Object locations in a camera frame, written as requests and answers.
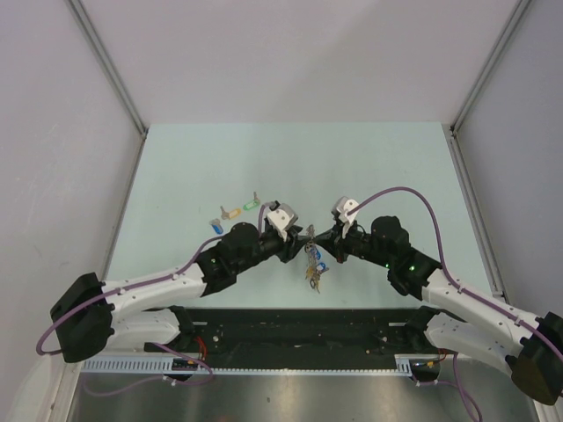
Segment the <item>metal disc keyring organizer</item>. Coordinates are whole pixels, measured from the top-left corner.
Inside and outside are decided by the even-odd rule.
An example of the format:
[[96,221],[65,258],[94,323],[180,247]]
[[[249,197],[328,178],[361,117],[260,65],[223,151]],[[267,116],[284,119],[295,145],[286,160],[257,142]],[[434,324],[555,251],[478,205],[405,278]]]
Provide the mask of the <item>metal disc keyring organizer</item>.
[[310,224],[307,227],[306,236],[310,236],[312,238],[312,242],[309,245],[309,247],[307,248],[307,251],[305,252],[306,255],[307,255],[307,259],[308,259],[307,269],[308,268],[316,269],[317,264],[319,262],[323,262],[323,261],[321,260],[321,254],[318,251],[317,246],[314,242],[315,229],[314,229],[314,226],[312,224]]

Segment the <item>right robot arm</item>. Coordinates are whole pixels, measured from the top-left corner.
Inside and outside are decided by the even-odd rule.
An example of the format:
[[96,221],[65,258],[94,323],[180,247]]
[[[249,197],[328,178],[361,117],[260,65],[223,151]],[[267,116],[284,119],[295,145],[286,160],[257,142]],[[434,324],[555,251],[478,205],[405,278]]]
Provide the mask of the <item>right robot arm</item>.
[[449,275],[445,266],[410,244],[395,216],[376,218],[368,232],[336,222],[315,242],[338,262],[353,256],[386,268],[403,296],[436,307],[406,330],[417,353],[432,346],[460,352],[508,375],[533,400],[554,405],[562,396],[562,318],[518,309]]

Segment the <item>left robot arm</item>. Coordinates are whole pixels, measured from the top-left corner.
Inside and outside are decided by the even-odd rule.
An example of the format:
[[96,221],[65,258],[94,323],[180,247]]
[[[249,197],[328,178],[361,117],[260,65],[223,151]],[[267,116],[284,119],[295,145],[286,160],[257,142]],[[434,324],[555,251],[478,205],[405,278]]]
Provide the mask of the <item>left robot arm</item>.
[[288,263],[308,241],[300,232],[294,226],[281,236],[271,224],[258,231],[238,223],[206,241],[182,267],[114,281],[85,273],[50,310],[48,332],[59,342],[56,352],[76,363],[102,351],[153,352],[159,344],[185,351],[193,344],[194,329],[181,302],[221,292],[271,257]]

